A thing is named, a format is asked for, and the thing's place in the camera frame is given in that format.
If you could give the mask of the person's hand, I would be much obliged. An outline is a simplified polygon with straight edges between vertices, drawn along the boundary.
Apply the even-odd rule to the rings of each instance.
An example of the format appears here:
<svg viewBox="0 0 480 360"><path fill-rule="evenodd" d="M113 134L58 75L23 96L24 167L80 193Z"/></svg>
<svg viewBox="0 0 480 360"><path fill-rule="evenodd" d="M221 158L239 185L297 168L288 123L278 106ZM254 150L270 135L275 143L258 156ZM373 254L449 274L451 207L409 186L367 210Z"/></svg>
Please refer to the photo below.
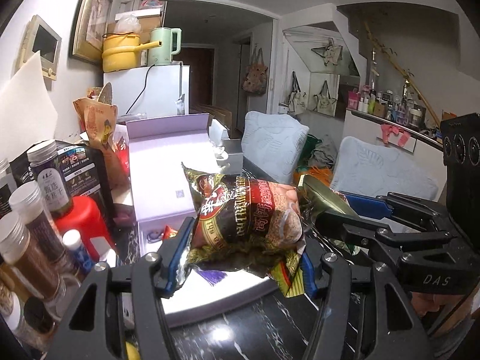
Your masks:
<svg viewBox="0 0 480 360"><path fill-rule="evenodd" d="M419 317L423 317L428 312L438 312L442 306L456 305L462 295L442 295L412 292L411 303Z"/></svg>

